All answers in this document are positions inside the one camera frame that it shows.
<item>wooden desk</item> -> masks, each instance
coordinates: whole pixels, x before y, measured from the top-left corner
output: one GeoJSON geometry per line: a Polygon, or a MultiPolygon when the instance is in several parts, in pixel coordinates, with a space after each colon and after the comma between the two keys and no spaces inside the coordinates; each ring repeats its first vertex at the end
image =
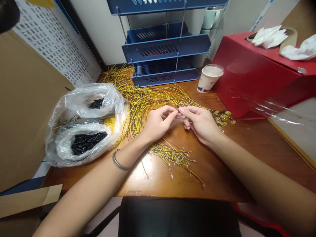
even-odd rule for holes
{"type": "MultiPolygon", "coordinates": [[[[206,94],[197,92],[197,83],[198,81],[190,81],[179,83],[179,85],[200,105],[215,110],[226,109],[214,91],[206,94]]],[[[266,119],[229,123],[223,126],[223,129],[228,137],[258,159],[316,193],[316,172],[303,161],[266,119]]],[[[139,162],[121,185],[117,196],[252,201],[249,193],[226,165],[211,150],[204,147],[192,131],[186,131],[183,124],[175,125],[175,128],[166,134],[165,139],[178,147],[192,151],[191,159],[195,159],[196,163],[190,165],[191,170],[205,183],[205,188],[195,177],[190,177],[178,166],[171,166],[174,176],[171,179],[166,163],[156,156],[147,154],[143,158],[143,163],[149,179],[139,162]]],[[[111,159],[112,153],[113,151],[82,166],[52,167],[47,174],[44,186],[64,184],[62,193],[65,193],[103,159],[111,159]]]]}

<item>disposable cup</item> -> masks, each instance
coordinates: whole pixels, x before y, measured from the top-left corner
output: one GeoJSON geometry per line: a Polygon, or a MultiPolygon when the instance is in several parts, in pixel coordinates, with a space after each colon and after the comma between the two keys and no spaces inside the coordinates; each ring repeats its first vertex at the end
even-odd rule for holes
{"type": "Polygon", "coordinates": [[[202,69],[200,80],[198,81],[197,91],[208,93],[217,80],[223,75],[224,68],[216,64],[206,65],[202,69]]]}

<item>yellow wire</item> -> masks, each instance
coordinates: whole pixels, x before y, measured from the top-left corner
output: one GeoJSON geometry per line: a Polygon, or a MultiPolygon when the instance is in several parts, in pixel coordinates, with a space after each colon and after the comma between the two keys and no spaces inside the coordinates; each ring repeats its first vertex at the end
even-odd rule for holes
{"type": "MultiPolygon", "coordinates": [[[[194,105],[205,108],[193,101],[190,96],[176,84],[168,84],[159,87],[135,87],[132,81],[133,68],[124,66],[122,69],[112,66],[110,70],[102,74],[104,78],[101,80],[103,83],[112,83],[131,104],[129,114],[130,126],[122,134],[122,138],[127,137],[128,140],[129,138],[135,138],[145,125],[144,121],[147,120],[148,111],[155,107],[158,108],[158,106],[163,105],[194,105]]],[[[148,153],[150,155],[151,153],[158,155],[169,166],[170,171],[170,163],[175,163],[185,168],[190,173],[190,176],[194,175],[204,185],[202,180],[190,170],[189,162],[195,161],[189,159],[189,152],[185,152],[184,149],[179,149],[174,144],[161,139],[149,146],[148,153]]]]}

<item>silver bangle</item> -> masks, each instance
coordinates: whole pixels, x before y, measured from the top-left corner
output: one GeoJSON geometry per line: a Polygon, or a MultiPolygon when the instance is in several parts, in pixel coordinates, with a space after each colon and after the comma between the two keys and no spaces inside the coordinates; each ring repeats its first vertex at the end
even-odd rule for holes
{"type": "Polygon", "coordinates": [[[113,153],[113,162],[114,162],[114,164],[117,166],[117,167],[119,167],[121,170],[129,170],[129,169],[131,169],[133,166],[131,166],[131,167],[124,167],[124,166],[122,166],[122,165],[120,165],[119,163],[118,163],[118,161],[116,160],[116,158],[115,158],[115,153],[118,151],[118,149],[113,153]]]}

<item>white tissue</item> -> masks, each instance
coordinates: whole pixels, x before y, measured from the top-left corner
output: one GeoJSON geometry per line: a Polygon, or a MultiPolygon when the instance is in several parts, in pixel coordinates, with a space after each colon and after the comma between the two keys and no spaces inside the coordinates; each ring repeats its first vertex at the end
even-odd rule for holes
{"type": "Polygon", "coordinates": [[[291,45],[284,47],[281,55],[290,60],[309,60],[316,57],[316,35],[304,40],[300,48],[291,45]]]}
{"type": "Polygon", "coordinates": [[[252,40],[252,43],[256,47],[262,45],[266,49],[278,46],[287,38],[285,34],[286,29],[280,30],[280,28],[281,25],[267,29],[261,28],[252,40]]]}

